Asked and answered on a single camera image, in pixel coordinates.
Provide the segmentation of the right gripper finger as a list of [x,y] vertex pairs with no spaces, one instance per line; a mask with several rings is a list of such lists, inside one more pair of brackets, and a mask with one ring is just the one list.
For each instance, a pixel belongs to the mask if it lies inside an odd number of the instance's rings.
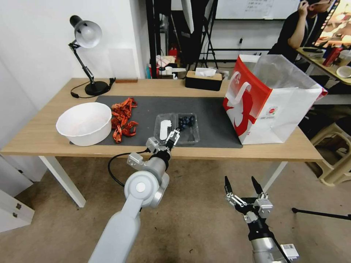
[[252,184],[255,190],[256,195],[251,199],[252,202],[259,201],[268,201],[268,194],[263,191],[260,183],[255,179],[254,176],[251,176]]
[[249,211],[247,203],[233,193],[230,181],[227,176],[224,177],[224,189],[226,193],[225,199],[236,211],[238,212]]

